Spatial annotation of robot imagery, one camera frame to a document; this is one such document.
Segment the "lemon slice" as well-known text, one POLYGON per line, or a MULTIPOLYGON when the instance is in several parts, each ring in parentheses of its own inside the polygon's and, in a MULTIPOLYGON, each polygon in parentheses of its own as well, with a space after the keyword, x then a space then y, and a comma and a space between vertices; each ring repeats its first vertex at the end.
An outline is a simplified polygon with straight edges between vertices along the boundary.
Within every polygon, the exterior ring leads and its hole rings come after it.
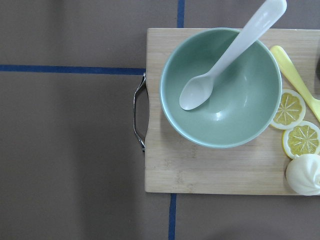
POLYGON ((289 130, 302 122, 306 104, 302 96, 292 89, 283 89, 280 103, 270 125, 279 130, 289 130))
POLYGON ((304 154, 319 154, 320 129, 315 124, 303 120, 297 126, 283 132, 282 147, 291 159, 304 154))

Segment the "wooden cutting board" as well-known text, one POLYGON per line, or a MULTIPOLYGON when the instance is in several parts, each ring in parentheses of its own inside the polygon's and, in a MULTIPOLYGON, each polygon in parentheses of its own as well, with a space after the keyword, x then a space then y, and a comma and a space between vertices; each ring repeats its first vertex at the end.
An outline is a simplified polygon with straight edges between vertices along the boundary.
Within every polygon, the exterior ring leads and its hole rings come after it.
MULTIPOLYGON (((146 88, 149 122, 145 138, 145 190, 152 193, 293 195, 285 179, 289 158, 283 131, 268 127, 251 141, 210 148, 181 136, 167 120, 160 101, 160 80, 171 53, 187 38, 208 28, 150 28, 147 31, 146 88)), ((316 71, 320 32, 269 29, 258 41, 270 51, 281 46, 309 91, 320 96, 316 71)))

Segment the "upper lemon slice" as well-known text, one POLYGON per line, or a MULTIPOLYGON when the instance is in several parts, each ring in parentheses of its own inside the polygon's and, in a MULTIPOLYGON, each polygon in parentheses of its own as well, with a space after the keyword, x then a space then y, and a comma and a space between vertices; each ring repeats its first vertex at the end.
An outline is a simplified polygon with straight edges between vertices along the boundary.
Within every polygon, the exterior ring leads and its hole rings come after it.
POLYGON ((289 130, 302 122, 306 104, 302 96, 292 89, 283 89, 280 103, 270 125, 279 130, 289 130))

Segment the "white plastic spoon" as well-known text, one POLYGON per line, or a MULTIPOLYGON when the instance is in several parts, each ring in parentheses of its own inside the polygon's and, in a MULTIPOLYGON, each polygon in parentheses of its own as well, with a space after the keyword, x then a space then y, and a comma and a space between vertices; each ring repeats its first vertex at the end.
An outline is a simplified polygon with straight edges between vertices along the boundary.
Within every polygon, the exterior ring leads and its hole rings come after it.
POLYGON ((266 0, 213 67, 207 73, 197 75, 186 83, 179 97, 180 107, 189 111, 203 104, 211 96, 216 78, 274 25, 286 9, 285 0, 266 0))

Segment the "lower lemon slice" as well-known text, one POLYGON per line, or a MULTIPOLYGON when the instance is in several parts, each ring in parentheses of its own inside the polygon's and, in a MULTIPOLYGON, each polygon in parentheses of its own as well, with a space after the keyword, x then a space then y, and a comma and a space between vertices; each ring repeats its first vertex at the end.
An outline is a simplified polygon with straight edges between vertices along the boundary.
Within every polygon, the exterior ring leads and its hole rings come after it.
POLYGON ((297 126, 283 132, 282 147, 291 159, 304 154, 319 154, 320 129, 315 124, 303 120, 297 126))

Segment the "white steamed bun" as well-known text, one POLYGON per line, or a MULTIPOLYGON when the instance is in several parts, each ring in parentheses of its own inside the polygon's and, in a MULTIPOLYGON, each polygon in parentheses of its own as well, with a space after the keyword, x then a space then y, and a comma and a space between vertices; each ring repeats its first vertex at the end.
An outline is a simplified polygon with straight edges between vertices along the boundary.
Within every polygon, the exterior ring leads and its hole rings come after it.
POLYGON ((293 159, 286 168, 286 180, 299 195, 320 195, 320 156, 303 154, 293 159))

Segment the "green bowl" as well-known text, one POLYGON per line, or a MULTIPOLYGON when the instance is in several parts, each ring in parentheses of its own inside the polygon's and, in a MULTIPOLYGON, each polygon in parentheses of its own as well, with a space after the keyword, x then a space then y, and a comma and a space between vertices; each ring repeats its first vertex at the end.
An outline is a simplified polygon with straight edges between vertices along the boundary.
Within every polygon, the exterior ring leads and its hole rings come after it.
POLYGON ((212 28, 183 41, 169 56, 159 82, 160 102, 168 122, 184 138, 208 148, 233 148, 260 135, 274 118, 282 79, 268 48, 256 41, 214 84, 210 98, 183 110, 185 84, 206 73, 229 47, 238 31, 212 28))

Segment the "yellow plastic spoon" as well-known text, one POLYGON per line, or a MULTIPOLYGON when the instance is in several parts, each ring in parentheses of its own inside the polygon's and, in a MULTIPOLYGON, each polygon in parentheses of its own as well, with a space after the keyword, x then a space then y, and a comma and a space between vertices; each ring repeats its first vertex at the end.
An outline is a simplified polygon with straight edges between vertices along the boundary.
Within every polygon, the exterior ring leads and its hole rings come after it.
POLYGON ((292 60, 286 53, 286 51, 279 45, 272 46, 270 48, 274 59, 276 60, 280 72, 286 77, 291 85, 302 96, 308 107, 318 120, 320 121, 320 100, 312 96, 311 92, 307 88, 306 84, 302 80, 292 60))

